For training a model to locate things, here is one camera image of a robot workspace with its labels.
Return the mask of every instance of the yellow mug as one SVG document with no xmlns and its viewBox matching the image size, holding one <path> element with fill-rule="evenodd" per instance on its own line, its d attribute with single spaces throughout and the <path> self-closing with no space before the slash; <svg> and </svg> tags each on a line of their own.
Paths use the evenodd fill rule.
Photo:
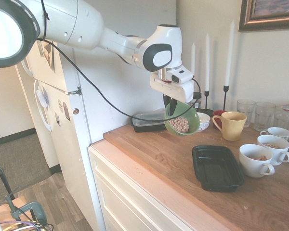
<svg viewBox="0 0 289 231">
<path fill-rule="evenodd" d="M 215 118 L 220 118 L 222 127 L 218 126 Z M 215 126 L 222 132 L 223 138 L 228 141 L 238 141 L 247 117 L 240 112 L 224 112 L 222 116 L 215 115 L 212 120 Z"/>
</svg>

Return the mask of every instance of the candle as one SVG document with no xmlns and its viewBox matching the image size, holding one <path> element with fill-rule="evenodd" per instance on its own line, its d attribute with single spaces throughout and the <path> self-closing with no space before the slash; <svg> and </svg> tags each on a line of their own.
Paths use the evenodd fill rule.
<svg viewBox="0 0 289 231">
<path fill-rule="evenodd" d="M 195 76 L 195 52 L 196 52 L 196 46 L 195 43 L 193 42 L 192 45 L 192 57 L 191 57 L 191 72 Z"/>
<path fill-rule="evenodd" d="M 210 84 L 210 36 L 206 36 L 206 88 L 205 91 L 209 91 Z"/>
<path fill-rule="evenodd" d="M 232 21 L 231 26 L 230 26 L 229 50 L 228 50 L 225 86 L 229 86 L 231 60 L 232 60 L 232 50 L 233 50 L 233 42 L 234 42 L 234 37 L 235 37 L 235 27 L 236 27 L 235 22 Z"/>
</svg>

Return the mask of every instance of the red cup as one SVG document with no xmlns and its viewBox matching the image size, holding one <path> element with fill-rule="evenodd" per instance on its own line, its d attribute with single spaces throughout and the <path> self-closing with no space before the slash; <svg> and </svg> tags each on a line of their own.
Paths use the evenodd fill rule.
<svg viewBox="0 0 289 231">
<path fill-rule="evenodd" d="M 218 115 L 221 116 L 222 113 L 224 113 L 224 112 L 226 112 L 226 111 L 224 111 L 224 110 L 214 111 L 214 112 L 213 112 L 213 115 L 215 115 L 215 116 L 218 116 Z M 214 118 L 214 119 L 215 119 L 215 122 L 218 124 L 218 126 L 220 126 L 220 128 L 222 128 L 222 121 L 221 121 L 221 119 L 220 119 L 220 118 Z"/>
</svg>

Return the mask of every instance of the butcher block counter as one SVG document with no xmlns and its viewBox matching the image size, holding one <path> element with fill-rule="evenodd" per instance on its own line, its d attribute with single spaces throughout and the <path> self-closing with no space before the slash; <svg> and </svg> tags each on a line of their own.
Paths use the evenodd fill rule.
<svg viewBox="0 0 289 231">
<path fill-rule="evenodd" d="M 240 146 L 256 144 L 258 136 L 244 128 L 239 141 L 226 141 L 212 124 L 186 137 L 166 130 L 136 133 L 126 125 L 105 133 L 104 139 L 230 230 L 289 231 L 289 163 L 275 166 L 272 176 L 245 176 L 244 185 L 229 193 L 205 191 L 195 176 L 193 147 L 226 146 L 239 161 Z"/>
</svg>

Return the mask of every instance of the white cabinet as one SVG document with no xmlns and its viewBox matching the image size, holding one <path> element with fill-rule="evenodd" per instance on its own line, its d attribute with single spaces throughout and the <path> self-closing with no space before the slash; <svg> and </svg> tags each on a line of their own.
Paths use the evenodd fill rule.
<svg viewBox="0 0 289 231">
<path fill-rule="evenodd" d="M 89 147 L 107 231 L 191 231 L 140 185 Z"/>
</svg>

